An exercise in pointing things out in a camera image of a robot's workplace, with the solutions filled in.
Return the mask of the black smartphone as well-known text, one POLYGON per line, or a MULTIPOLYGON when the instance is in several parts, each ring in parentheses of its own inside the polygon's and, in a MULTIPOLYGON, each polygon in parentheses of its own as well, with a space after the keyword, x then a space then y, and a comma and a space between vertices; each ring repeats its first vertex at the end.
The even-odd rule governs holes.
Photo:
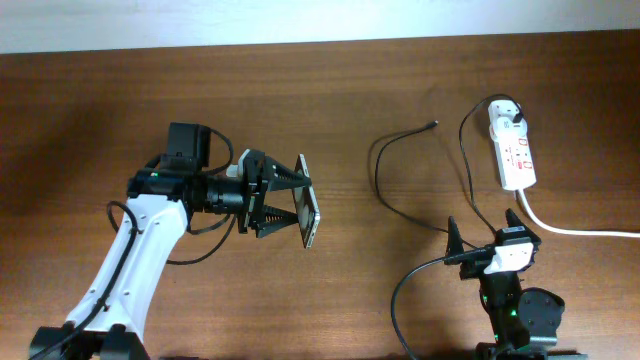
POLYGON ((312 185, 297 187, 292 193, 303 247, 310 249, 321 220, 317 197, 312 185))

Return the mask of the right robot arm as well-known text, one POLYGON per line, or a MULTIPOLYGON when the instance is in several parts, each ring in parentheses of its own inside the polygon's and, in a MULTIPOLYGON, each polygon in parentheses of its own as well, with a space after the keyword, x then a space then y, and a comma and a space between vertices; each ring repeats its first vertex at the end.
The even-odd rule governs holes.
POLYGON ((464 250, 453 218, 448 219, 444 263, 458 265, 462 280, 477 279, 481 305, 489 316, 493 343, 480 343, 476 359, 546 359, 557 344, 565 302, 542 288, 521 287, 519 274, 534 264, 541 239, 508 209, 507 226, 483 247, 464 250))

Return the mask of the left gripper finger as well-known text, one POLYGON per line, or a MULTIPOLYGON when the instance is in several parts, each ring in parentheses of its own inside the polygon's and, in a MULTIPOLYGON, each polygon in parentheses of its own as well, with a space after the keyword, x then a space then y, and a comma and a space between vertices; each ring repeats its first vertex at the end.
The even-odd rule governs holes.
POLYGON ((298 223, 298 216, 283 209, 263 205, 255 215, 257 238, 264 238, 282 228, 298 223))
POLYGON ((285 167, 270 156, 264 160, 264 179, 267 181, 267 191, 295 189, 311 185, 311 179, 285 167))

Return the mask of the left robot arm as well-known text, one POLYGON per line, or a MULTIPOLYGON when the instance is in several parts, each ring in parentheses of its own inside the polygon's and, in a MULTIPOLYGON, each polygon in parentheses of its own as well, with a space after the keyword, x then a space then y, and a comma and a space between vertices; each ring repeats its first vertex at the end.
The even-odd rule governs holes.
POLYGON ((222 225, 264 238, 297 225, 310 248, 320 211, 306 159, 289 169, 262 151, 247 149, 210 168, 214 129, 186 123, 169 127, 165 153, 128 182, 127 200, 112 224, 116 237, 78 305, 60 327, 41 327, 32 359, 145 359, 144 329, 155 289, 170 254, 196 213, 222 215, 222 225))

